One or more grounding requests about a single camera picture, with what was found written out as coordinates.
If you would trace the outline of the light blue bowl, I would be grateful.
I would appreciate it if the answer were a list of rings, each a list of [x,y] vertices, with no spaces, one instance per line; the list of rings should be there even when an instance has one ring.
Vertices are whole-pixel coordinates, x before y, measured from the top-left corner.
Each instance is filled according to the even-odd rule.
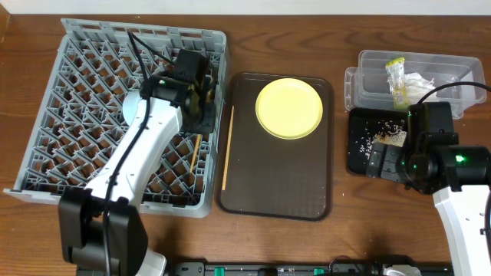
[[[124,98],[122,114],[128,126],[132,124],[137,114],[137,108],[140,99],[141,99],[140,93],[137,91],[128,93]]]

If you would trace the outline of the white paper napkin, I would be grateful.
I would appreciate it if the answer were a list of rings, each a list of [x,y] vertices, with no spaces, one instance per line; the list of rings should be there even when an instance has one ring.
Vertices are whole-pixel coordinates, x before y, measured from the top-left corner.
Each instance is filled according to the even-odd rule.
[[[427,80],[418,73],[410,73],[404,75],[406,96],[412,104],[425,94],[435,89],[434,79]]]

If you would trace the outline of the green snack wrapper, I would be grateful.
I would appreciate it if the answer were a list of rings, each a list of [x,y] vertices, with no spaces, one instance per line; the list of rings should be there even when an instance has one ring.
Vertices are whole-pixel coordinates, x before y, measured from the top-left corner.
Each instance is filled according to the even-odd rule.
[[[387,82],[389,83],[396,110],[406,109],[410,105],[406,94],[404,63],[404,57],[398,57],[385,65],[385,70],[388,74]]]

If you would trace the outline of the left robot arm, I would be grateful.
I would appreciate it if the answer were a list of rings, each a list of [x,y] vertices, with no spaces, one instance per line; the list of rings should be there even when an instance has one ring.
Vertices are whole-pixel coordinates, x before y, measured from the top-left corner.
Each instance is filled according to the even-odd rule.
[[[209,73],[207,57],[181,50],[171,71],[142,83],[136,113],[110,159],[84,189],[69,189],[58,203],[66,262],[105,275],[164,273],[166,258],[149,249],[139,208],[172,138],[213,131]]]

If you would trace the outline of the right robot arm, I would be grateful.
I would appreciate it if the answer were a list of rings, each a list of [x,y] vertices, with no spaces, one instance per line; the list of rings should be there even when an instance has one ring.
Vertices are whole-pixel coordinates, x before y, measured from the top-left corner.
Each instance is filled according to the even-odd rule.
[[[454,274],[490,273],[490,151],[459,143],[449,103],[410,106],[403,146],[373,145],[366,173],[432,196]]]

